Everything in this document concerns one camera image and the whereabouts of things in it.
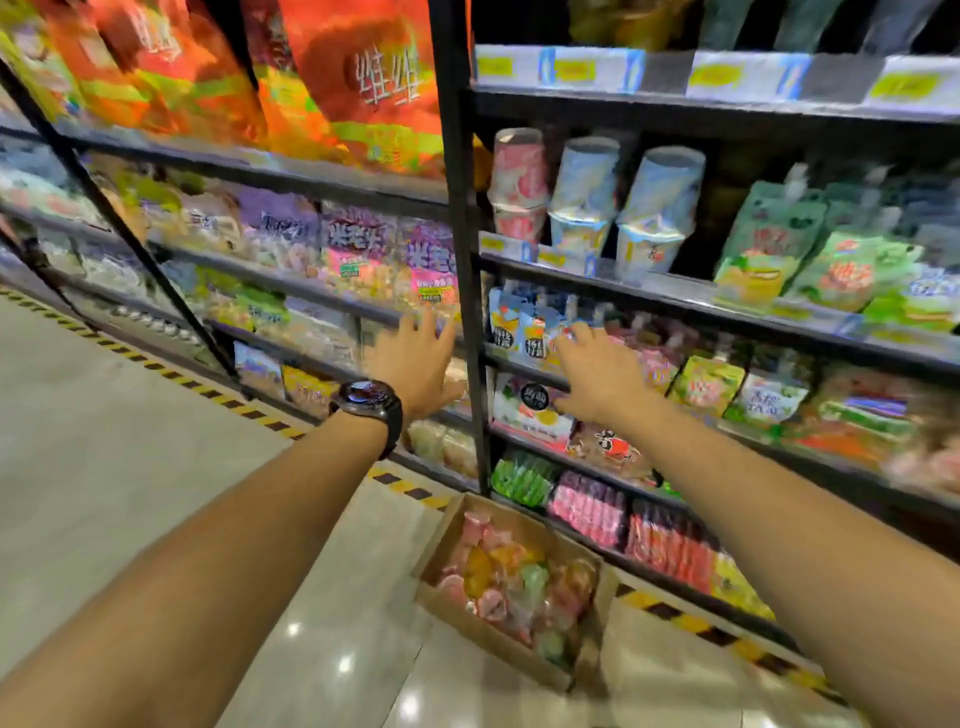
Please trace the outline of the clear packets of pale sweets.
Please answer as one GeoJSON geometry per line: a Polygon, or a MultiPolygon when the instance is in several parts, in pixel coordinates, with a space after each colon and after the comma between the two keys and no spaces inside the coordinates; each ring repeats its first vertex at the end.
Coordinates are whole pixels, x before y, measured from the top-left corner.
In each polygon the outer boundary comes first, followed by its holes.
{"type": "Polygon", "coordinates": [[[409,450],[419,459],[441,466],[467,480],[478,480],[478,462],[473,438],[461,430],[433,419],[410,424],[406,434],[409,450]]]}

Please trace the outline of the orange green snack bags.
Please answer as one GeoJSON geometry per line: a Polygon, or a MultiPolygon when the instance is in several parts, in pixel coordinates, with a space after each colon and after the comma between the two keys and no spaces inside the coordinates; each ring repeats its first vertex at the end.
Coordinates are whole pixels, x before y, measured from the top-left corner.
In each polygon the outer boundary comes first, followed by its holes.
{"type": "Polygon", "coordinates": [[[876,471],[917,433],[917,384],[906,377],[834,364],[784,425],[784,446],[876,471]]]}

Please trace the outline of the row of blue white cartons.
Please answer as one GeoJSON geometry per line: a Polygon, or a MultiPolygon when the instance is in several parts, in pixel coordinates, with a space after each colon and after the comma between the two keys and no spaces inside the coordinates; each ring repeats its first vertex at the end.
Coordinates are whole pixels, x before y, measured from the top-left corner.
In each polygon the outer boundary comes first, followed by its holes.
{"type": "Polygon", "coordinates": [[[489,342],[500,358],[558,373],[557,340],[570,334],[578,311],[576,295],[506,281],[487,293],[489,342]]]}

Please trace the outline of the yellow green candy bag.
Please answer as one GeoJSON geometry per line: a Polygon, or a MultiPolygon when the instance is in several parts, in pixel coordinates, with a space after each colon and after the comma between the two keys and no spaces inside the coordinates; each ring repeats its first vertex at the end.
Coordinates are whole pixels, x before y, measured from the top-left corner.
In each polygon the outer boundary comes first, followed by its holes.
{"type": "Polygon", "coordinates": [[[186,233],[179,193],[161,170],[102,152],[88,152],[81,159],[91,179],[142,242],[168,242],[186,233]]]}

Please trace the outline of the yellow green snack bag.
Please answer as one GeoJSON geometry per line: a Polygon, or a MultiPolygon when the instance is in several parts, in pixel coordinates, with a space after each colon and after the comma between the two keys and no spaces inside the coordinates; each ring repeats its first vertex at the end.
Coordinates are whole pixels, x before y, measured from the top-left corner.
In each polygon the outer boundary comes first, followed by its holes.
{"type": "Polygon", "coordinates": [[[0,60],[50,121],[84,119],[77,83],[31,0],[0,0],[0,60]]]}

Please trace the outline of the beige snack bag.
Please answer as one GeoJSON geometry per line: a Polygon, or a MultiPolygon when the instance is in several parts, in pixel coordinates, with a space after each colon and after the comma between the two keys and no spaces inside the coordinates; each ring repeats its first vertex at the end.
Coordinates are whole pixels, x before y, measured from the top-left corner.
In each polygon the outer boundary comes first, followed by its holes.
{"type": "Polygon", "coordinates": [[[245,242],[233,198],[216,192],[183,193],[180,198],[182,229],[190,245],[225,255],[243,251],[245,242]]]}

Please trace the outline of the row of red stick packs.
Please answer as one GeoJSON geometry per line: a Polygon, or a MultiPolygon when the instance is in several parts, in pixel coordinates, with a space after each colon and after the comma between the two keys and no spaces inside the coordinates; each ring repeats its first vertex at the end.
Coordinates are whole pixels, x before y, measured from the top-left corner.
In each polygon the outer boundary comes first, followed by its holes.
{"type": "Polygon", "coordinates": [[[652,501],[630,504],[624,553],[661,576],[714,594],[717,544],[702,525],[652,501]]]}

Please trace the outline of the person's left forearm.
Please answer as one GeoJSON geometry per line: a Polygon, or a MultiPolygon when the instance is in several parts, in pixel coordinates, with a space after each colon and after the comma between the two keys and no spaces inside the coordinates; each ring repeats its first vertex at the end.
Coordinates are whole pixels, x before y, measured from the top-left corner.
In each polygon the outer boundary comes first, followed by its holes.
{"type": "Polygon", "coordinates": [[[0,681],[0,728],[214,728],[388,433],[339,411],[141,551],[0,681]]]}

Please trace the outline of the row of green stick packs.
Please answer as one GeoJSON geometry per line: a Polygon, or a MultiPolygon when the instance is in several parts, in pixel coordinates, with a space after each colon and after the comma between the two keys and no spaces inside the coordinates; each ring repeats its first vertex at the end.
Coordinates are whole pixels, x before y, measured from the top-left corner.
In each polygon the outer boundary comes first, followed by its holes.
{"type": "Polygon", "coordinates": [[[527,508],[544,508],[563,468],[552,460],[519,448],[508,448],[490,476],[490,489],[527,508]]]}

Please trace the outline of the brown red snack packet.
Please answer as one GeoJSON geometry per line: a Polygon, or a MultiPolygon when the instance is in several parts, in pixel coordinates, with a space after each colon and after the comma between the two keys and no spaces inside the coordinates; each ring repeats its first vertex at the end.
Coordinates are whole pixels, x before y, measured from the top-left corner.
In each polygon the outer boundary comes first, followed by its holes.
{"type": "Polygon", "coordinates": [[[566,454],[635,486],[656,486],[654,468],[649,461],[614,431],[595,423],[580,422],[577,425],[566,454]]]}

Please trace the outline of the stack of pink paper cups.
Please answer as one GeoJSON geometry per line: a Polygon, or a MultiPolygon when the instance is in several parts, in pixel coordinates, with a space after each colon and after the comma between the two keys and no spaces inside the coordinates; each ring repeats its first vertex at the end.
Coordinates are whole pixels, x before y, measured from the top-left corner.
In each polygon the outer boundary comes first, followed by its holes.
{"type": "Polygon", "coordinates": [[[494,139],[487,199],[495,231],[537,244],[546,222],[550,192],[543,133],[535,127],[508,127],[494,139]]]}

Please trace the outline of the row of dark snack bags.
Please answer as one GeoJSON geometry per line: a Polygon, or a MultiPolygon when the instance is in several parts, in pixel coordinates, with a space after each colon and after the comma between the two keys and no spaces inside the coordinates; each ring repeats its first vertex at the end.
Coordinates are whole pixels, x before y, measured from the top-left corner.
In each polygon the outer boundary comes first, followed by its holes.
{"type": "Polygon", "coordinates": [[[960,57],[960,0],[568,0],[568,9],[577,45],[960,57]]]}

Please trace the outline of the white packet with black circle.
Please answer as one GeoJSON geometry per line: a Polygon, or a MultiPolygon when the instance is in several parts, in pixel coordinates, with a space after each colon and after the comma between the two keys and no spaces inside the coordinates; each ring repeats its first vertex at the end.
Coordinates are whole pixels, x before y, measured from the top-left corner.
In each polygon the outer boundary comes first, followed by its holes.
{"type": "Polygon", "coordinates": [[[499,372],[495,378],[491,419],[498,427],[563,453],[576,430],[576,418],[561,413],[556,402],[562,391],[518,374],[499,372]]]}

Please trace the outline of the white price label strip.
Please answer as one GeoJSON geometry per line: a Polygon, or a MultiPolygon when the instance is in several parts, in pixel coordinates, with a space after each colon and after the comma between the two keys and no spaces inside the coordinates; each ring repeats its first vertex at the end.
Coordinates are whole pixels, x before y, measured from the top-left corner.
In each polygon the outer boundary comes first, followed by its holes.
{"type": "Polygon", "coordinates": [[[891,55],[863,105],[921,115],[960,116],[960,55],[891,55]]]}
{"type": "Polygon", "coordinates": [[[473,79],[482,89],[633,95],[647,57],[632,48],[477,44],[473,79]]]}
{"type": "Polygon", "coordinates": [[[488,231],[479,232],[477,238],[480,255],[488,259],[537,264],[574,276],[596,277],[599,258],[589,250],[561,249],[488,231]]]}
{"type": "Polygon", "coordinates": [[[735,105],[795,101],[812,60],[802,53],[697,51],[683,95],[735,105]]]}

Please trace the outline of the person's left hand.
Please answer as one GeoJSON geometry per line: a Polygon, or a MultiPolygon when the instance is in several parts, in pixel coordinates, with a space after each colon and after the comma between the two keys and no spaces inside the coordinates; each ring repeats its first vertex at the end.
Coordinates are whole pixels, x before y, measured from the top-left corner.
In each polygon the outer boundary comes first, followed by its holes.
{"type": "Polygon", "coordinates": [[[434,309],[405,314],[396,329],[380,331],[369,351],[366,374],[390,385],[401,399],[404,429],[443,409],[456,327],[434,309]]]}

